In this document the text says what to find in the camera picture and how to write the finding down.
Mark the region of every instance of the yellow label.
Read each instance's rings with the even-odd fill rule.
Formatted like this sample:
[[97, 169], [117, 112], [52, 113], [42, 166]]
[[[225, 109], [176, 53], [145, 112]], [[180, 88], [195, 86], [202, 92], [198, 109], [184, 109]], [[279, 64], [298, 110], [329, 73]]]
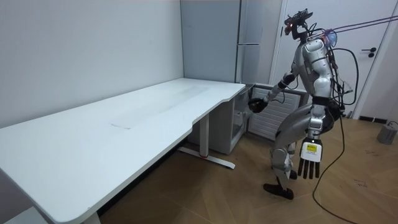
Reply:
[[314, 146], [314, 145], [307, 145], [307, 151], [310, 151], [310, 152], [317, 152], [317, 146]]

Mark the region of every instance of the humanoid robot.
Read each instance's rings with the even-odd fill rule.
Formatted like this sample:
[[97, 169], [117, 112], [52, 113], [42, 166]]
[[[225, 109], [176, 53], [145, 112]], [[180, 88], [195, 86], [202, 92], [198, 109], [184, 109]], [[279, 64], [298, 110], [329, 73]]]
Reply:
[[[303, 175], [306, 179], [319, 178], [320, 161], [322, 158], [322, 142], [320, 135], [329, 131], [342, 114], [344, 108], [331, 97], [335, 87], [331, 62], [333, 54], [328, 50], [325, 36], [311, 35], [305, 22], [312, 12], [300, 11], [285, 21], [285, 34], [292, 33], [293, 39], [300, 39], [295, 51], [291, 71], [285, 73], [283, 79], [268, 92], [263, 99], [253, 98], [248, 105], [252, 112], [260, 113], [270, 101], [282, 92], [299, 75], [305, 90], [312, 96], [312, 103], [302, 106], [288, 115], [279, 126], [275, 143], [271, 149], [271, 165], [277, 177], [277, 184], [264, 184], [264, 190], [293, 199], [292, 190], [287, 188], [289, 179], [297, 179]], [[306, 31], [299, 33], [297, 28]], [[295, 153], [296, 142], [302, 138], [298, 173], [293, 170], [291, 157]]]

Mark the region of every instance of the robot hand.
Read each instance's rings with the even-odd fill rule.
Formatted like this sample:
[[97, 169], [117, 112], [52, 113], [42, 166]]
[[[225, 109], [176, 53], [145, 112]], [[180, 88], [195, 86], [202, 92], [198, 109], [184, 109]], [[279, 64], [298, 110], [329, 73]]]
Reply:
[[264, 101], [262, 98], [253, 98], [249, 100], [248, 105], [249, 109], [253, 111], [253, 113], [260, 113], [266, 106], [268, 106], [268, 102]]
[[300, 162], [298, 164], [298, 175], [303, 178], [319, 178], [320, 162], [322, 159], [322, 142], [320, 139], [305, 138], [300, 151]]

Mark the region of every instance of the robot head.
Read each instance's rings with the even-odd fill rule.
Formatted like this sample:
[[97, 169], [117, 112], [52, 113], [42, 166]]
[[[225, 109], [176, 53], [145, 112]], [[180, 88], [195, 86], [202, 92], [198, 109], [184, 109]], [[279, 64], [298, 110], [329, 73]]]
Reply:
[[293, 17], [287, 18], [285, 20], [285, 35], [289, 35], [290, 32], [293, 31], [293, 39], [299, 38], [297, 35], [297, 27], [302, 26], [304, 28], [307, 28], [307, 23], [305, 22], [306, 19], [312, 16], [312, 12], [308, 12], [308, 9], [304, 9], [302, 11], [299, 11], [296, 13]]

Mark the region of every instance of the desk top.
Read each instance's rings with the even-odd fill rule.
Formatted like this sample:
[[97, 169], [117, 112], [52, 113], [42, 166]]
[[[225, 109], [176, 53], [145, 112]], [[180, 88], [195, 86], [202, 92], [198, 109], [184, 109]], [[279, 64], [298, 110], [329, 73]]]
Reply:
[[55, 223], [81, 223], [243, 84], [180, 78], [0, 129], [0, 169]]

